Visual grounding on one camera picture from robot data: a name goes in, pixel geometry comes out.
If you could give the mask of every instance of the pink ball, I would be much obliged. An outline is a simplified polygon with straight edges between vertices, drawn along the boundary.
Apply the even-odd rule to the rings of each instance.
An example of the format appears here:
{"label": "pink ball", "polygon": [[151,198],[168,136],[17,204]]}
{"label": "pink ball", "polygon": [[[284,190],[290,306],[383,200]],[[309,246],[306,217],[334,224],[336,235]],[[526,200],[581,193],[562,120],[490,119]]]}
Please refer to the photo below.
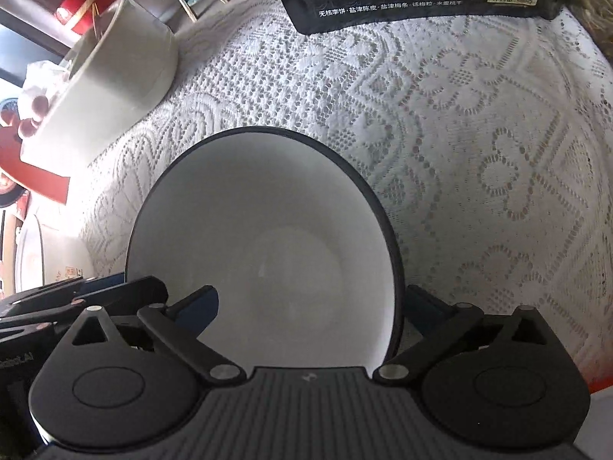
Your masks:
{"label": "pink ball", "polygon": [[49,100],[44,95],[39,95],[32,100],[32,118],[36,122],[41,122],[49,112]]}
{"label": "pink ball", "polygon": [[24,139],[34,136],[36,134],[36,130],[38,130],[38,128],[32,124],[32,119],[24,119],[19,123],[17,133],[21,139]]}

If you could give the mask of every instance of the white cylindrical container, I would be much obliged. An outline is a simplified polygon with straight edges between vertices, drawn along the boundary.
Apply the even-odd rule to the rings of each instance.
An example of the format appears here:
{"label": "white cylindrical container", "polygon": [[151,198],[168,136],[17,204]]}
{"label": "white cylindrical container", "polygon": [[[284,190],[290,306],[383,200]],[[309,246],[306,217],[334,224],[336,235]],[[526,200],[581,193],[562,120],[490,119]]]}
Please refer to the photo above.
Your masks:
{"label": "white cylindrical container", "polygon": [[39,223],[35,215],[23,222],[15,255],[15,291],[22,292],[58,280],[94,276],[85,244]]}
{"label": "white cylindrical container", "polygon": [[116,1],[98,22],[100,41],[90,29],[66,56],[74,63],[70,81],[36,136],[23,140],[24,163],[78,173],[169,90],[179,48],[165,24],[133,0]]}

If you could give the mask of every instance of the screw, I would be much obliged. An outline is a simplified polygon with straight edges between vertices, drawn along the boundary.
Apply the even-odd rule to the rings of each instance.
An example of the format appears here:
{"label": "screw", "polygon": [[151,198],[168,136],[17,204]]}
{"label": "screw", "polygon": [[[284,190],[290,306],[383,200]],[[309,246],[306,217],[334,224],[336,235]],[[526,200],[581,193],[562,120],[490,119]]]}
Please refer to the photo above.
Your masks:
{"label": "screw", "polygon": [[217,365],[211,368],[209,374],[217,380],[229,380],[240,375],[240,368],[236,365]]}
{"label": "screw", "polygon": [[379,375],[386,380],[399,380],[409,375],[409,370],[403,365],[389,364],[379,367]]}

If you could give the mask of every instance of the red object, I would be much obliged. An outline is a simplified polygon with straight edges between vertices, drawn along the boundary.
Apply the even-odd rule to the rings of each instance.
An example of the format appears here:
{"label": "red object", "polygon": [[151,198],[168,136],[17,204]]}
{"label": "red object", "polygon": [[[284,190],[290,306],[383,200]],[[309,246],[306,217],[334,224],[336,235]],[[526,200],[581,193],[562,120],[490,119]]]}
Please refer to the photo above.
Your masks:
{"label": "red object", "polygon": [[26,219],[26,215],[28,214],[28,203],[30,202],[30,191],[26,190],[23,195],[19,198],[19,200],[14,203],[10,207],[10,212],[12,212],[17,218],[22,221]]}
{"label": "red object", "polygon": [[[98,12],[104,12],[115,1],[116,0],[95,0]],[[79,12],[84,5],[86,5],[87,11],[72,28],[75,33],[83,35],[94,25],[91,5],[87,5],[87,0],[64,0],[59,6],[59,9],[57,9],[55,16],[59,22],[66,26],[72,19],[72,16]]]}
{"label": "red object", "polygon": [[590,384],[590,393],[594,394],[611,386],[613,386],[613,377]]}
{"label": "red object", "polygon": [[48,199],[66,204],[70,178],[57,176],[20,159],[21,139],[16,125],[0,128],[0,168],[22,187]]}

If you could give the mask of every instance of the plastic bag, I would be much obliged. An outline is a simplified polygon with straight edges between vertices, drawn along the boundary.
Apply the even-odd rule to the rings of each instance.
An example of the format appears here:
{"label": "plastic bag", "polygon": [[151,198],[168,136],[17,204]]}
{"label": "plastic bag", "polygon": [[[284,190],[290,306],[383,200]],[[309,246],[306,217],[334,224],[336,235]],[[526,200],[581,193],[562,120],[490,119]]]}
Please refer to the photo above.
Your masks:
{"label": "plastic bag", "polygon": [[26,71],[23,90],[17,99],[21,119],[32,119],[37,114],[32,109],[33,100],[41,95],[47,97],[49,109],[68,85],[70,71],[49,61],[33,62]]}

